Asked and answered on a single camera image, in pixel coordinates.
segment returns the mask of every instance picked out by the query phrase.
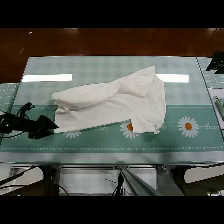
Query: white cloth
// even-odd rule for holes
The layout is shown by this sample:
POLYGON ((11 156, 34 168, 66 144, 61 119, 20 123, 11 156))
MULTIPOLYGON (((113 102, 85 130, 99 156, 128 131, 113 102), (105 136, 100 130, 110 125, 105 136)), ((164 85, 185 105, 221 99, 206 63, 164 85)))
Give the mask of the white cloth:
POLYGON ((52 98, 58 105, 56 133, 128 119, 131 119, 133 132, 158 133, 166 113, 164 83, 156 76, 155 66, 109 83, 55 92, 52 98))

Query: brown wooden surface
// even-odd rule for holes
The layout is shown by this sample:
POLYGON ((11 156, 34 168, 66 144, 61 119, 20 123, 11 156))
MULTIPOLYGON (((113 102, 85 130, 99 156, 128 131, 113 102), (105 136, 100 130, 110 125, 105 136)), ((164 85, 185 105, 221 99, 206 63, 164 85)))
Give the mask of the brown wooden surface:
POLYGON ((222 28, 0 28, 0 83, 19 82, 30 56, 212 56, 222 28))

